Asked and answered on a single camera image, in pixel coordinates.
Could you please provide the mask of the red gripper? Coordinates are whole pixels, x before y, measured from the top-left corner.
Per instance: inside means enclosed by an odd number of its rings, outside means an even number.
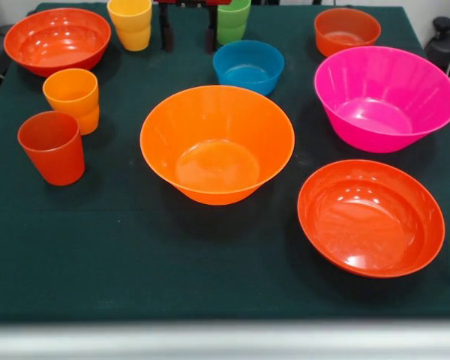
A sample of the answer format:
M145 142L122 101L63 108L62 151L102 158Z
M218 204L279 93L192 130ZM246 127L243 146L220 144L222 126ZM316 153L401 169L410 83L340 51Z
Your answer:
M213 53L216 50L218 27L218 6L229 5L231 0L154 0L159 3L159 21L162 49L173 51L173 30L170 25L168 5L175 6L206 6L208 11L208 28L205 32L205 51Z

